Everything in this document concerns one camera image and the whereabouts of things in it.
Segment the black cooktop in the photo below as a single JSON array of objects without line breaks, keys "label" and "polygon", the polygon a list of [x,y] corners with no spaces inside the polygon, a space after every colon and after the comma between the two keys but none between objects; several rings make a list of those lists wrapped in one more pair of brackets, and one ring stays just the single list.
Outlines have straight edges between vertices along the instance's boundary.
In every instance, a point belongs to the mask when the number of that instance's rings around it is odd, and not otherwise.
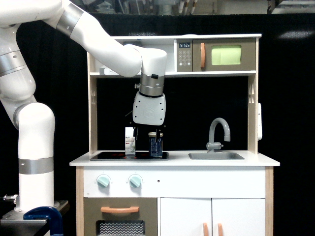
[{"label": "black cooktop", "polygon": [[92,157],[91,161],[113,161],[113,160],[168,160],[168,152],[164,151],[161,157],[149,156],[148,151],[136,151],[135,155],[126,155],[121,151],[104,151]]}]

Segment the microwave keypad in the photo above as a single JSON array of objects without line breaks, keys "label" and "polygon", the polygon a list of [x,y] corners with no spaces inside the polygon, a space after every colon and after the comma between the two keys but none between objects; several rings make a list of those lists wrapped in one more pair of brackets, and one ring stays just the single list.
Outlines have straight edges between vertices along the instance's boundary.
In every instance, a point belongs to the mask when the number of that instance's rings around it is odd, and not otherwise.
[{"label": "microwave keypad", "polygon": [[192,71],[192,41],[177,40],[177,71]]}]

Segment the oven window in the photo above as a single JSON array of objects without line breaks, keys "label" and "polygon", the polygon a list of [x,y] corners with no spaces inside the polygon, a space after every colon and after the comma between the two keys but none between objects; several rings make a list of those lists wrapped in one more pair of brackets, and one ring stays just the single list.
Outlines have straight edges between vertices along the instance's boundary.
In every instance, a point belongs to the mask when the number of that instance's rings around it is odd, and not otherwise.
[{"label": "oven window", "polygon": [[96,235],[101,236],[144,236],[145,222],[143,220],[98,220]]}]

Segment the microwave handle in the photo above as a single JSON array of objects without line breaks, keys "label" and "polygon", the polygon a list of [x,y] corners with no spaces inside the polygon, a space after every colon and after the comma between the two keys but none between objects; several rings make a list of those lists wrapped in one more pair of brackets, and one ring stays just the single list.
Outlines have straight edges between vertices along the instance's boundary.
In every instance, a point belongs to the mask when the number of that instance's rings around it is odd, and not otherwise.
[{"label": "microwave handle", "polygon": [[133,213],[133,212],[138,212],[139,207],[131,206],[129,208],[110,208],[108,206],[103,206],[101,207],[100,211],[104,213]]},{"label": "microwave handle", "polygon": [[206,59],[205,43],[200,44],[200,49],[201,49],[201,66],[200,66],[200,68],[204,68],[205,67],[205,59]]}]

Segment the blue can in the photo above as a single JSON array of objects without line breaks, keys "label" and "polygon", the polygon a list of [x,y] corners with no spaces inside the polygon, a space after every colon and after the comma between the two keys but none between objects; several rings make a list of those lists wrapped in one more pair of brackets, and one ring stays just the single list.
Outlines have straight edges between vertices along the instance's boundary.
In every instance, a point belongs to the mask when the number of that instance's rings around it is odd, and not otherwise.
[{"label": "blue can", "polygon": [[163,133],[160,133],[160,137],[158,140],[156,140],[156,137],[157,137],[156,132],[149,133],[149,143],[150,143],[149,155],[151,157],[162,157]]}]

